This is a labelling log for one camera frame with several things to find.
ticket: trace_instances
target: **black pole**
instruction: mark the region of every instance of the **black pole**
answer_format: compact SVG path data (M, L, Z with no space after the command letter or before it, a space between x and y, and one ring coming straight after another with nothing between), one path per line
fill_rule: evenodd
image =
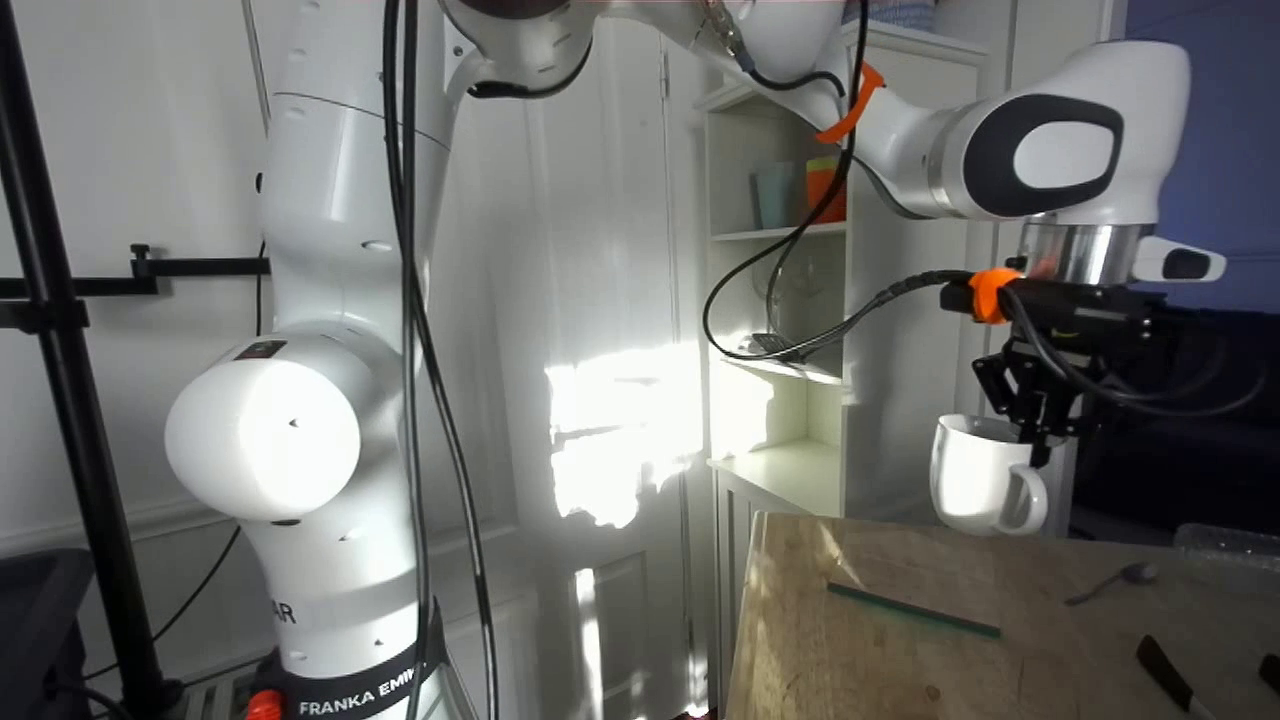
M73 298L68 251L55 225L11 0L0 0L0 173L27 301L44 318L41 353L55 400L55 421L68 444L107 631L117 645L124 708L134 716L164 716L180 700L180 694L162 676L151 650L147 607L136 582L107 432L87 367L86 313Z

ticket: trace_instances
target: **white mug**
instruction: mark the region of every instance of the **white mug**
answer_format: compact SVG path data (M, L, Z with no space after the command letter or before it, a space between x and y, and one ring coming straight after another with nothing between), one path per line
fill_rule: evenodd
M933 511L972 535L1031 535L1048 519L1048 484L1031 444L991 416L939 416L927 466Z

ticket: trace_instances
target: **metal rod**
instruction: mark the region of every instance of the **metal rod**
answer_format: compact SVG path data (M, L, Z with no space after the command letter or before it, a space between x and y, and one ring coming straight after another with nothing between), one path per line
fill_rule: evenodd
M50 329L41 329L41 348L62 432L68 444L86 535L94 545L107 631L117 645L124 708L134 716L164 716L164 708L171 708L180 694L164 686L151 650L147 607L113 475L107 432L87 367L86 329L73 313L73 274L44 168L11 0L0 0L0 173L34 309L55 318Z
M162 277L274 277L263 257L143 257L134 277L73 277L73 298L162 298ZM34 298L27 282L0 277L0 298Z

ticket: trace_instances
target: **pen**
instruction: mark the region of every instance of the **pen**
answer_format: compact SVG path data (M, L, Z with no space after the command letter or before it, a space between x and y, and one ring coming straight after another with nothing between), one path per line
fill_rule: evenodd
M1163 687L1163 696L1185 708L1188 716L1214 720L1214 712L1205 708L1205 700L1191 694L1191 686L1171 669L1171 661L1163 657L1163 650L1146 636L1135 645L1135 661L1146 664L1146 671Z
M871 606L871 607L904 614L904 616L915 616L915 619L927 619L927 626L944 626L944 629L961 629L961 631L978 631L978 636L991 636L991 639L1004 636L995 626L978 626L978 619L965 619L965 616L950 616L950 614L938 614L938 607L919 607L919 606L904 606L904 599L894 599L894 595L862 592L862 587L850 587L850 585L828 585L828 592L862 599L862 606Z

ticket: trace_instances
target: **black metal frame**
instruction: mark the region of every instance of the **black metal frame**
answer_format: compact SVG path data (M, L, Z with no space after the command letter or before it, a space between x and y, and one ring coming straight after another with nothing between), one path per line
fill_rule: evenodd
M134 246L127 277L73 277L73 298L162 298L164 277L267 277L263 257L151 257L151 246ZM27 282L0 277L0 301L27 298ZM0 329L24 329L19 305L0 305Z

